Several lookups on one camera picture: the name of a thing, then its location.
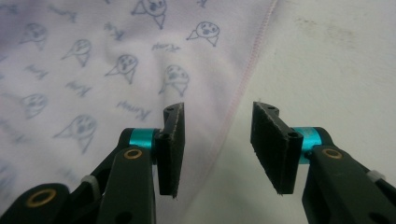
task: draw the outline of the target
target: white surface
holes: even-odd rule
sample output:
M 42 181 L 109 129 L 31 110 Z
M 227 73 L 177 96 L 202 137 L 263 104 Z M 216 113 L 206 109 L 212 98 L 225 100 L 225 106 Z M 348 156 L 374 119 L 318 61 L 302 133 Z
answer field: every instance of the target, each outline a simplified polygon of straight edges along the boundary
M 301 198 L 278 196 L 249 143 L 253 101 L 290 126 L 325 128 L 355 160 L 396 186 L 396 3 L 279 1 L 257 69 L 219 159 L 183 224 L 306 223 Z

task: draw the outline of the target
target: wrinkled cloth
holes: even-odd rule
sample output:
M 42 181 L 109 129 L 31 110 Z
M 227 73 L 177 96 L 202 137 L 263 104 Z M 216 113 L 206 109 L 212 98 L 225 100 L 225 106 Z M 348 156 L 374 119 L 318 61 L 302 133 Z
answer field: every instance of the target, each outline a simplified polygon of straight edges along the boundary
M 2 1 L 0 212 L 43 183 L 72 191 L 123 129 L 161 128 L 163 109 L 184 102 L 177 199 L 156 190 L 157 222 L 178 223 L 216 159 L 274 6 Z

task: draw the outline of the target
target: screw hole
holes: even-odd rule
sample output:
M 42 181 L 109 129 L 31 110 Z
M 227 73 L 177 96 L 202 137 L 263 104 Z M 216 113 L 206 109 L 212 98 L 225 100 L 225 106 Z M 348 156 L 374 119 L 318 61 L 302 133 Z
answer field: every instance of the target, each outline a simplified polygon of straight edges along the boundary
M 122 212 L 116 216 L 117 224 L 125 224 L 132 220 L 132 214 L 130 212 Z
M 374 222 L 376 222 L 378 224 L 389 224 L 390 223 L 389 220 L 386 217 L 384 217 L 384 216 L 382 216 L 381 214 L 378 214 L 378 213 L 370 213 L 369 217 L 370 217 L 370 219 L 372 221 L 374 221 Z

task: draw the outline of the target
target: cartoon face print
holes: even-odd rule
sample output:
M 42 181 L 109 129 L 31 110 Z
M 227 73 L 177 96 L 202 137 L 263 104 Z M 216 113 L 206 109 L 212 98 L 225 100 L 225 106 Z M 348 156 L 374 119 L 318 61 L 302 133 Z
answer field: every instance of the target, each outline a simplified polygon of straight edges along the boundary
M 182 97 L 184 91 L 188 88 L 189 82 L 189 75 L 183 68 L 178 65 L 169 65 L 165 70 L 163 87 L 158 94 L 165 92 L 166 87 L 171 86 L 180 94 L 180 97 Z
M 161 16 L 166 10 L 164 0 L 144 0 L 143 5 L 147 13 L 151 16 Z
M 216 24 L 209 21 L 203 21 L 200 22 L 196 29 L 192 31 L 187 40 L 201 37 L 205 38 L 213 45 L 213 47 L 215 47 L 219 39 L 219 32 L 220 28 Z
M 27 119 L 38 115 L 48 104 L 48 99 L 43 94 L 33 94 L 21 99 L 21 104 L 25 109 Z
M 0 198 L 8 197 L 16 176 L 15 168 L 8 161 L 0 160 Z
M 105 76 L 112 75 L 124 75 L 128 80 L 129 84 L 132 84 L 132 79 L 134 77 L 134 70 L 137 67 L 138 60 L 135 56 L 130 54 L 121 55 L 117 59 L 116 66 L 111 69 L 110 72 L 105 74 Z
M 136 7 L 134 7 L 132 15 L 147 13 L 155 20 L 160 29 L 162 29 L 163 22 L 165 21 L 165 11 L 165 0 L 140 0 Z
M 48 32 L 44 26 L 37 23 L 30 23 L 25 26 L 25 31 L 20 44 L 35 42 L 37 47 L 42 50 L 47 40 L 47 35 Z
M 203 21 L 198 24 L 196 32 L 200 37 L 211 38 L 219 35 L 220 29 L 212 22 Z
M 85 66 L 90 58 L 91 42 L 87 39 L 76 41 L 73 47 L 62 57 L 62 60 L 70 56 L 75 56 L 82 67 Z
M 84 154 L 93 139 L 96 127 L 97 123 L 93 117 L 89 115 L 79 115 L 69 124 L 69 126 L 54 137 L 76 139 L 82 150 L 82 154 Z

